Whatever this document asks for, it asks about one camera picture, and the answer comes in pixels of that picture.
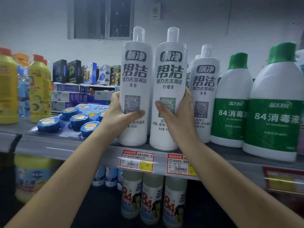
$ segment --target person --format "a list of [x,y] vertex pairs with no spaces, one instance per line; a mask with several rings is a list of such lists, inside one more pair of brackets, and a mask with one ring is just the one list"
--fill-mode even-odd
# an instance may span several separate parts
[[[98,128],[5,228],[71,226],[107,146],[131,122],[145,114],[144,111],[124,114],[119,96],[119,92],[112,94],[111,104]],[[175,115],[160,101],[156,101],[155,105],[165,119],[170,135],[192,164],[199,179],[237,227],[304,227],[304,220],[300,216],[200,141],[188,88]]]

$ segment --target price tag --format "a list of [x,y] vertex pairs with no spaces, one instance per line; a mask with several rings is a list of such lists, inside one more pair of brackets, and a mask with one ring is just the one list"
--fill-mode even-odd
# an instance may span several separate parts
[[120,168],[153,172],[154,153],[123,150]]
[[273,167],[263,167],[268,189],[304,193],[304,172]]
[[169,153],[167,157],[167,173],[197,176],[191,164],[183,154]]

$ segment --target forearm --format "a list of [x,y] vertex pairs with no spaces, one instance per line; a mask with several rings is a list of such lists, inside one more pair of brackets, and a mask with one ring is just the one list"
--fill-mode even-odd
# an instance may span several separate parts
[[10,227],[70,227],[108,146],[93,133],[7,224]]
[[238,227],[304,227],[304,220],[201,142],[181,148],[204,186]]

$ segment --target green bottle cap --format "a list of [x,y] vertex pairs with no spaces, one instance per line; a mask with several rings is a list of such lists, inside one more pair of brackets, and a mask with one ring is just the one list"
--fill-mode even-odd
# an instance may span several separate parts
[[248,58],[248,54],[246,53],[236,53],[231,55],[228,70],[248,69],[247,58]]
[[271,47],[267,65],[277,62],[295,62],[296,46],[293,42],[284,42]]

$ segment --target wall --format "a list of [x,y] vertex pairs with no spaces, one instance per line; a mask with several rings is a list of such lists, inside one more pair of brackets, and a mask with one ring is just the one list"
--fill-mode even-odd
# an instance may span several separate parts
[[[145,28],[146,42],[155,48],[166,40],[167,29],[177,26],[180,41],[188,46],[188,62],[200,54],[202,45],[212,44],[222,73],[231,54],[245,52],[256,77],[271,46],[299,43],[304,30],[304,0],[232,0],[231,12],[230,0],[161,0],[160,21],[150,20],[151,1],[135,0],[134,26]],[[2,0],[1,46],[41,54],[52,62],[120,64],[124,41],[67,38],[67,5],[66,0]]]

